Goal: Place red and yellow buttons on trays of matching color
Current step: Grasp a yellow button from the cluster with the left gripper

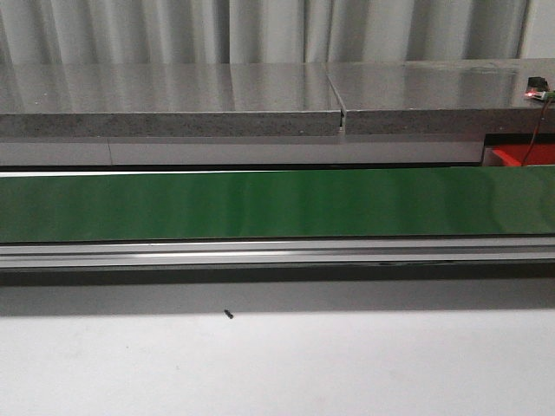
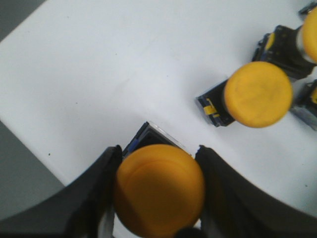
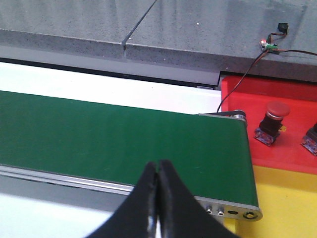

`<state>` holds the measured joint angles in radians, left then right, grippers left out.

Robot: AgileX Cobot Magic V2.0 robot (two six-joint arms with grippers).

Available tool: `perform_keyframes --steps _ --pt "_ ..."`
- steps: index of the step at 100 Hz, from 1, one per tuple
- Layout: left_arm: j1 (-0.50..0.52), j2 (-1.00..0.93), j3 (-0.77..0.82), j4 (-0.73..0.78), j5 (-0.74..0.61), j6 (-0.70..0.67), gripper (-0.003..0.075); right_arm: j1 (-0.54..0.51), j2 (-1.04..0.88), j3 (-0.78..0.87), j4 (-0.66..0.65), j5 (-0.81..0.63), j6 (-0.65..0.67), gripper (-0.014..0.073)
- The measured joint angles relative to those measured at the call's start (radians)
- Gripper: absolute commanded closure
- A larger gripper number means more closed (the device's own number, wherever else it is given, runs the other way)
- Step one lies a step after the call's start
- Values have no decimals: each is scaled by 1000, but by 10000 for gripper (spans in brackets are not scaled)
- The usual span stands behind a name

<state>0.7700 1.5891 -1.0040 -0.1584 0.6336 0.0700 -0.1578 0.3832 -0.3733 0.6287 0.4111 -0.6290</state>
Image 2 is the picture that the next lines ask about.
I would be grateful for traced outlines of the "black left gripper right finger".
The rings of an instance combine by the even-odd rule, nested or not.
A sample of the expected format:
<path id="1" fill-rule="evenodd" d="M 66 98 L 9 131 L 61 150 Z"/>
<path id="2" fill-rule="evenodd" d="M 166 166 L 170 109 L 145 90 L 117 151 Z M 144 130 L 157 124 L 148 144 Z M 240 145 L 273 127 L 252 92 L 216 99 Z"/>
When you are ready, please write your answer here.
<path id="1" fill-rule="evenodd" d="M 213 149 L 195 155 L 206 183 L 201 229 L 209 238 L 315 238 L 317 219 L 265 193 Z"/>

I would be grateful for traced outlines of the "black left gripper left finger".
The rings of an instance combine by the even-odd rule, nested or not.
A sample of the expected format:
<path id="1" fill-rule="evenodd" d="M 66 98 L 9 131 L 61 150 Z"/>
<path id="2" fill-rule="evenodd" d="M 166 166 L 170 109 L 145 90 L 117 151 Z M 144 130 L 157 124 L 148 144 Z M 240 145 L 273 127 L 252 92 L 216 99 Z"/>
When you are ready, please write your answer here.
<path id="1" fill-rule="evenodd" d="M 111 238 L 120 146 L 108 147 L 76 180 L 45 201 L 0 222 L 2 238 Z"/>

